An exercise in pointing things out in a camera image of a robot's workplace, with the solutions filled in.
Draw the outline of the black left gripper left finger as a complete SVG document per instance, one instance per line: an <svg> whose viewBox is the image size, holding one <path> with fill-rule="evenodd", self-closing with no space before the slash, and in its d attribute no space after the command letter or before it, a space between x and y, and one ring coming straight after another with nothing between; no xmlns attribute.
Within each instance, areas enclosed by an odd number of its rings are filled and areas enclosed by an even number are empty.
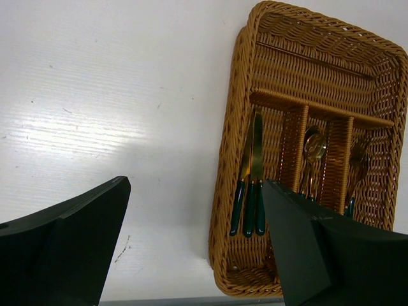
<svg viewBox="0 0 408 306"><path fill-rule="evenodd" d="M1 305L97 305L130 193L118 176L1 223Z"/></svg>

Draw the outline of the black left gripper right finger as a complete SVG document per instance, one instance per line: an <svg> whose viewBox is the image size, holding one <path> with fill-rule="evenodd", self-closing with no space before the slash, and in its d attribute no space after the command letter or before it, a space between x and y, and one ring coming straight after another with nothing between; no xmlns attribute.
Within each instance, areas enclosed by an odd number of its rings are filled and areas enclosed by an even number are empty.
<svg viewBox="0 0 408 306"><path fill-rule="evenodd" d="M406 305L407 236L344 217L274 181L263 186L286 305Z"/></svg>

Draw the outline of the gold knife green handle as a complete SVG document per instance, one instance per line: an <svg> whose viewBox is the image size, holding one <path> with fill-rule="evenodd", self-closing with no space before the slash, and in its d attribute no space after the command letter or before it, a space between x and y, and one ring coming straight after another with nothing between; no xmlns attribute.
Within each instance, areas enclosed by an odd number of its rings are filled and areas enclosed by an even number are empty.
<svg viewBox="0 0 408 306"><path fill-rule="evenodd" d="M244 157L243 160L245 161L245 178L248 178L248 185L247 185L247 194L246 194L246 203L245 203L245 212L243 218L243 228L242 232L244 237L250 238L252 237L253 230L254 230L254 199L255 199L255 181L254 177L251 174L251 167L252 167L252 160L253 160L253 139L254 139L254 121L256 118L256 111L253 110L251 113L251 119L249 123L249 128L247 132L247 139L245 143L244 149Z"/></svg>
<svg viewBox="0 0 408 306"><path fill-rule="evenodd" d="M250 174L252 163L252 137L248 136L245 143L244 154L242 157L242 163L240 168L240 177L238 178L237 188L235 191L235 197L233 202L233 210L231 215L231 226L229 235L231 237L238 233L238 227L240 222L240 213L242 210L242 202L245 192L245 180Z"/></svg>

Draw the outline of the gold spoon pile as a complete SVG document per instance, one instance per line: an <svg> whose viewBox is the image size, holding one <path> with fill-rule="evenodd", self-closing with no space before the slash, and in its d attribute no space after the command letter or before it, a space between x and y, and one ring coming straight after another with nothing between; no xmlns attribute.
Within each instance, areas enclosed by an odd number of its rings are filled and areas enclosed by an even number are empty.
<svg viewBox="0 0 408 306"><path fill-rule="evenodd" d="M368 173L369 156L367 154L370 140L367 138L360 138L354 144L351 150L349 160L351 181L347 190L346 206L344 215L346 217L353 217L355 195L354 191L357 185L365 179Z"/></svg>

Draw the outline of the gold spoon green handle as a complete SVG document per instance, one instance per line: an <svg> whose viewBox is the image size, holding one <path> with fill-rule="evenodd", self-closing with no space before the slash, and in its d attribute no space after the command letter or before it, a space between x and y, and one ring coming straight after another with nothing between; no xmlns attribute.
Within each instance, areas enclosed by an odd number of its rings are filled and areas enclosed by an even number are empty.
<svg viewBox="0 0 408 306"><path fill-rule="evenodd" d="M300 188L300 195L310 201L316 200L316 174L314 165L324 156L325 152L326 138L322 133L316 131L307 138L303 148L306 167Z"/></svg>
<svg viewBox="0 0 408 306"><path fill-rule="evenodd" d="M314 125L309 127L306 132L305 132L305 140L308 140L309 137L311 137L314 133L318 133L319 132L319 127Z"/></svg>

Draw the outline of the gold knife pile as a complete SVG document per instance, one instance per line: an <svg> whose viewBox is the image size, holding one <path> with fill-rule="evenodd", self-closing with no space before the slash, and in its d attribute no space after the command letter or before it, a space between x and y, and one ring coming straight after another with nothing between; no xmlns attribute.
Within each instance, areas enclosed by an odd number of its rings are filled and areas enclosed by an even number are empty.
<svg viewBox="0 0 408 306"><path fill-rule="evenodd" d="M256 234L263 236L266 232L265 209L263 204L263 120L259 112L256 112L254 121L253 139L253 174L256 179L256 213L255 230Z"/></svg>

